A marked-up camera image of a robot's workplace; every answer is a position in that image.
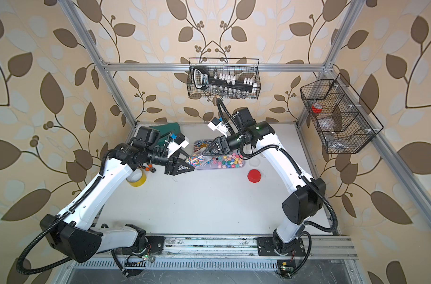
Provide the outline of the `clear plastic jar lid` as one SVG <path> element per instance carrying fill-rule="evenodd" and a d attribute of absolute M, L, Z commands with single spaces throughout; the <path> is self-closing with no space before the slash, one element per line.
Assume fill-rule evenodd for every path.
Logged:
<path fill-rule="evenodd" d="M 260 164 L 261 164 L 261 161 L 259 158 L 252 157 L 251 159 L 249 159 L 249 165 L 253 168 L 259 167 Z"/>

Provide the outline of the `red jar lid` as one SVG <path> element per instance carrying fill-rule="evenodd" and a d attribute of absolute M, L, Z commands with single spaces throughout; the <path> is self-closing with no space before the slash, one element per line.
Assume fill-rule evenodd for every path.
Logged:
<path fill-rule="evenodd" d="M 247 178 L 251 183 L 258 183 L 261 181 L 262 175 L 257 169 L 252 169 L 247 174 Z"/>

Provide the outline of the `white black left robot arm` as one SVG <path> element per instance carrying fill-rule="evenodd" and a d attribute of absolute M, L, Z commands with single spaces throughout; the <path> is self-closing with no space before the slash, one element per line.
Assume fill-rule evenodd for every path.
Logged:
<path fill-rule="evenodd" d="M 97 229 L 92 225 L 114 191 L 141 166 L 163 166 L 165 174 L 172 176 L 194 171 L 193 166 L 180 158 L 189 144 L 187 137 L 182 133 L 169 133 L 165 145 L 158 149 L 159 139 L 159 131 L 140 127 L 128 143 L 120 143 L 108 150 L 101 160 L 98 175 L 86 188 L 57 215 L 48 214 L 41 220 L 42 231 L 20 254 L 17 272 L 38 274 L 71 260 L 83 263 L 99 253 L 115 253 L 119 248 L 127 248 L 137 255 L 148 252 L 146 232 L 140 227 L 126 224 Z M 50 247 L 63 253 L 65 258 L 36 269 L 26 268 L 27 255 L 42 239 L 47 239 Z"/>

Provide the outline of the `small clear sprinkles jar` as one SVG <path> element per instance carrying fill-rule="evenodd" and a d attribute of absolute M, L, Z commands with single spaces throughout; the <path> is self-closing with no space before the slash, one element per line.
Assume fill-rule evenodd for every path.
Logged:
<path fill-rule="evenodd" d="M 185 159 L 187 164 L 190 164 L 195 169 L 204 166 L 208 162 L 208 156 L 204 156 L 200 152 L 195 152 Z"/>

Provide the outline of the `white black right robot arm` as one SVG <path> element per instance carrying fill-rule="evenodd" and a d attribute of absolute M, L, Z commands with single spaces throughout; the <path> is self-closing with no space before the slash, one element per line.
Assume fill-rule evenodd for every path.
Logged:
<path fill-rule="evenodd" d="M 244 160 L 263 154 L 289 192 L 282 203 L 285 217 L 272 235 L 275 254 L 288 256 L 302 236 L 310 239 L 311 234 L 305 230 L 308 226 L 335 233 L 338 219 L 325 197 L 325 182 L 321 178 L 314 179 L 300 167 L 268 122 L 256 122 L 248 108 L 242 108 L 232 115 L 220 98 L 216 102 L 220 118 L 214 118 L 208 126 L 222 135 L 215 138 L 203 154 L 222 156 L 237 151 Z"/>

